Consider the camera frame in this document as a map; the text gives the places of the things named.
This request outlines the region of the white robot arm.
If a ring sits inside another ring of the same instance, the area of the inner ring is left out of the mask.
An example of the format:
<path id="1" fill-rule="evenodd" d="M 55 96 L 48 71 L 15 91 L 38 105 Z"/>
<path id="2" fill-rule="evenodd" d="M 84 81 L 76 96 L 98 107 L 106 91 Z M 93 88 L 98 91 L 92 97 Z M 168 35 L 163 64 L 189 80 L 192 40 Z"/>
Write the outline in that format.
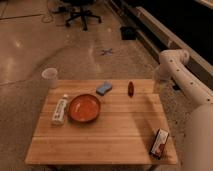
<path id="1" fill-rule="evenodd" d="M 173 78 L 196 105 L 186 125 L 181 171 L 213 171 L 213 91 L 185 67 L 189 59 L 187 50 L 163 50 L 154 80 Z"/>

